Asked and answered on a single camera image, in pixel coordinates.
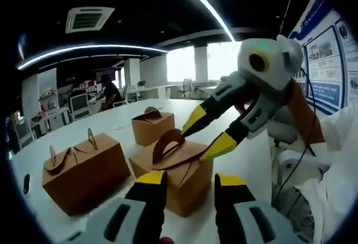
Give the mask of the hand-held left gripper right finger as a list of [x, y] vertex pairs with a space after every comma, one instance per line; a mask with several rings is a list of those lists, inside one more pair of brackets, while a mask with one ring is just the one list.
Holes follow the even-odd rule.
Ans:
[[270, 203], [257, 200], [238, 176], [215, 175], [215, 224], [220, 243], [304, 243]]

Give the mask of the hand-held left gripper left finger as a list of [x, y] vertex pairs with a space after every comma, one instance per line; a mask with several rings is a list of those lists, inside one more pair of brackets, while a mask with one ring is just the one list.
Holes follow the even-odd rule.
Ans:
[[137, 178], [125, 197], [88, 218], [86, 229], [61, 243], [160, 243], [167, 200], [167, 172]]

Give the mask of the person's right hand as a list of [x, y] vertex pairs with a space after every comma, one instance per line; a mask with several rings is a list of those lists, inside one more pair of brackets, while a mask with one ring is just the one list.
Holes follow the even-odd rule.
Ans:
[[252, 105], [254, 105], [259, 97], [259, 93], [248, 92], [239, 94], [234, 103], [235, 109], [244, 117], [249, 112]]

